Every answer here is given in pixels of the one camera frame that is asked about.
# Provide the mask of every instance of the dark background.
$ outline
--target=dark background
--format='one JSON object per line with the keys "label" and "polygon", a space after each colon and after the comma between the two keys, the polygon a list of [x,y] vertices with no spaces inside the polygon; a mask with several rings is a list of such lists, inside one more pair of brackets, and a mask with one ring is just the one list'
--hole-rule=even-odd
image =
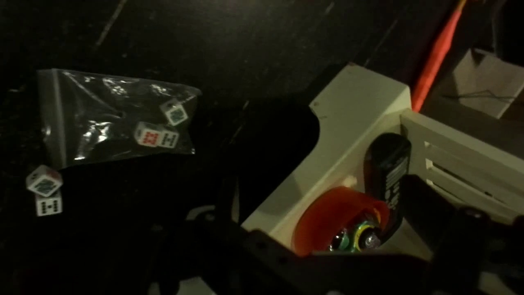
{"label": "dark background", "polygon": [[[239,175],[249,215],[312,149],[307,102],[329,79],[357,62],[412,85],[453,3],[0,0],[0,293],[144,292],[162,241],[188,208],[216,200],[221,175]],[[466,6],[442,72],[491,5]],[[24,177],[47,162],[36,70],[49,67],[201,88],[198,154],[65,169],[63,215],[36,218]]]}

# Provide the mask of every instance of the white die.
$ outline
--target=white die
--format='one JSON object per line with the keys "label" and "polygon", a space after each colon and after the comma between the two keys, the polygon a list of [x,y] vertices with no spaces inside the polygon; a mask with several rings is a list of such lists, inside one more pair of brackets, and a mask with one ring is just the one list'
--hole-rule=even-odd
{"label": "white die", "polygon": [[158,146],[167,147],[167,149],[173,149],[173,147],[176,147],[178,138],[180,138],[180,134],[176,131],[163,129]]}
{"label": "white die", "polygon": [[26,177],[26,188],[41,197],[50,197],[62,183],[62,175],[47,165],[37,165],[37,169]]}
{"label": "white die", "polygon": [[160,110],[162,110],[163,116],[167,118],[168,124],[172,124],[172,126],[176,126],[188,118],[183,105],[176,98],[162,103]]}
{"label": "white die", "polygon": [[34,208],[36,208],[36,216],[50,216],[50,215],[62,213],[60,190],[47,198],[41,195],[34,195]]}
{"label": "white die", "polygon": [[162,128],[140,121],[136,124],[134,139],[140,146],[157,147],[162,141]]}

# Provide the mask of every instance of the clear plastic bag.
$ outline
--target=clear plastic bag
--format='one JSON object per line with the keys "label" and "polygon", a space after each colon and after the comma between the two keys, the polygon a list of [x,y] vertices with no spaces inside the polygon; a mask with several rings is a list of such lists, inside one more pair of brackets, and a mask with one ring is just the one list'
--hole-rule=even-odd
{"label": "clear plastic bag", "polygon": [[188,124],[199,95],[181,84],[39,70],[44,143],[52,165],[194,154]]}

